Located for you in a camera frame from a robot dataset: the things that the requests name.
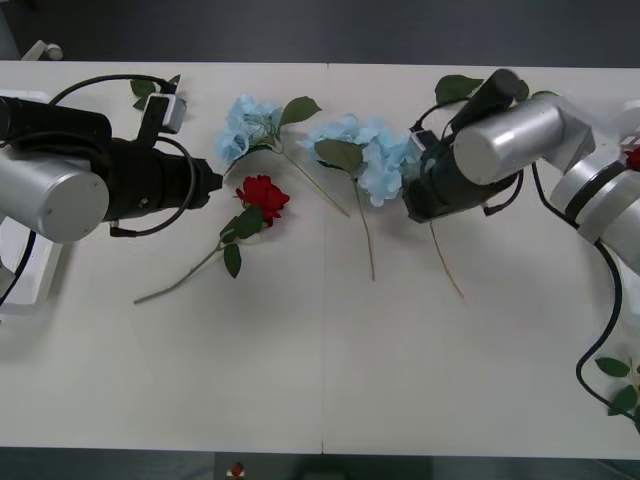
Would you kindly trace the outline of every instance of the dark floor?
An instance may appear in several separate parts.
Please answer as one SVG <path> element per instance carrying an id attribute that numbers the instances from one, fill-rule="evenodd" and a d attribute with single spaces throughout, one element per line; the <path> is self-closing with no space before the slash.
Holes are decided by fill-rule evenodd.
<path id="1" fill-rule="evenodd" d="M 41 39 L 58 43 L 67 60 L 640 66 L 639 0 L 10 0 L 1 5 L 20 55 Z M 0 35 L 0 58 L 8 58 L 2 57 L 3 48 L 15 52 L 6 35 Z M 294 480 L 314 472 L 344 473 L 354 480 L 622 478 L 592 460 L 0 449 L 0 480 L 222 480 L 236 461 L 245 465 L 247 480 Z M 639 462 L 616 465 L 640 476 Z"/>
<path id="2" fill-rule="evenodd" d="M 2 480 L 621 480 L 593 460 L 0 449 Z M 615 462 L 623 475 L 638 462 Z"/>
<path id="3" fill-rule="evenodd" d="M 638 0 L 10 0 L 2 5 L 21 53 L 41 39 L 59 44 L 69 60 L 640 66 Z"/>

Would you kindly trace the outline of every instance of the rose leaf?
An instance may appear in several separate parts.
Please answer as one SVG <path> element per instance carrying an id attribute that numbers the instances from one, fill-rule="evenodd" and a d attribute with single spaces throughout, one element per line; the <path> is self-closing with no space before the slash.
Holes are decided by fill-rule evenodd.
<path id="1" fill-rule="evenodd" d="M 233 278 L 236 278 L 240 273 L 242 257 L 240 256 L 240 248 L 235 243 L 224 247 L 224 265 Z"/>
<path id="2" fill-rule="evenodd" d="M 234 223 L 235 235 L 240 239 L 249 238 L 262 230 L 262 208 L 251 205 L 240 214 Z"/>
<path id="3" fill-rule="evenodd" d="M 610 377 L 626 377 L 630 370 L 626 363 L 610 357 L 596 358 L 596 365 Z"/>

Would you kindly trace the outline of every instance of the artificial flower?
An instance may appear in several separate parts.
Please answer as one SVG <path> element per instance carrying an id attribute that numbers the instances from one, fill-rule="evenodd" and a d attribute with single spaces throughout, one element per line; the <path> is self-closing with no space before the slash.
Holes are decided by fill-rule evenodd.
<path id="1" fill-rule="evenodd" d="M 361 125 L 355 115 L 346 115 L 337 122 L 316 128 L 298 144 L 310 152 L 312 159 L 321 161 L 315 144 L 326 139 L 367 144 L 362 152 L 363 166 L 355 176 L 375 207 L 381 207 L 385 200 L 398 195 L 404 166 L 416 161 L 408 155 L 409 136 L 394 140 L 391 131 L 379 117 L 370 117 L 365 125 Z"/>
<path id="2" fill-rule="evenodd" d="M 281 107 L 241 95 L 227 114 L 227 128 L 216 139 L 216 154 L 230 166 L 249 148 L 273 143 L 281 117 Z"/>
<path id="3" fill-rule="evenodd" d="M 216 153 L 231 163 L 249 150 L 249 137 L 239 130 L 224 130 L 216 139 Z"/>
<path id="4" fill-rule="evenodd" d="M 258 175 L 258 177 L 247 177 L 242 184 L 244 191 L 236 189 L 236 194 L 242 200 L 242 206 L 258 206 L 262 209 L 262 219 L 271 227 L 274 218 L 280 218 L 278 213 L 290 200 L 289 195 L 271 183 L 271 177 Z"/>

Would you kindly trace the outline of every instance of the blue hydrangea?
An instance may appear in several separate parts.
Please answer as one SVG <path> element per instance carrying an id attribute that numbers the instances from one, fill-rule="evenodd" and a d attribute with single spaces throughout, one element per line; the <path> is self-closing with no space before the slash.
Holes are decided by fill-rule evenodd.
<path id="1" fill-rule="evenodd" d="M 356 176 L 358 185 L 369 194 L 369 201 L 375 207 L 381 207 L 385 200 L 398 196 L 403 169 L 408 163 L 415 162 L 408 155 L 409 135 L 394 139 L 378 117 L 371 117 L 361 125 L 355 115 L 347 115 L 337 122 L 316 128 L 298 144 L 307 149 L 314 160 L 322 160 L 315 151 L 315 143 L 325 139 L 367 144 L 362 152 L 362 169 Z"/>
<path id="2" fill-rule="evenodd" d="M 227 114 L 227 128 L 216 139 L 216 154 L 231 165 L 250 147 L 275 135 L 281 117 L 282 107 L 241 95 Z"/>

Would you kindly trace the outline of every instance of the robotic arm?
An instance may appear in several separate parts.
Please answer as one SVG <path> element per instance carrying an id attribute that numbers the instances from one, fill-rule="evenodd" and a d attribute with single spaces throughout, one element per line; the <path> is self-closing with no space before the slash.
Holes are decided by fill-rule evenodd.
<path id="1" fill-rule="evenodd" d="M 113 77 L 125 76 L 83 83 L 120 79 Z M 113 237 L 146 236 L 169 226 L 185 209 L 203 207 L 209 193 L 221 188 L 222 176 L 206 160 L 159 135 L 177 133 L 186 111 L 175 86 L 159 82 L 161 93 L 150 96 L 133 141 L 113 138 L 104 115 L 55 105 L 83 84 L 54 104 L 0 97 L 0 223 L 10 217 L 31 230 L 16 272 L 0 262 L 0 305 L 26 266 L 35 234 L 69 243 L 109 222 Z M 161 152 L 156 142 L 169 143 L 182 155 Z M 119 227 L 121 219 L 169 208 L 177 211 L 157 227 Z"/>
<path id="2" fill-rule="evenodd" d="M 562 97 L 509 108 L 518 83 L 508 70 L 495 72 L 442 141 L 413 132 L 422 170 L 405 189 L 409 216 L 426 222 L 482 205 L 541 158 L 563 173 L 551 204 L 584 239 L 601 239 L 640 274 L 640 172 L 625 167 L 620 134 Z"/>

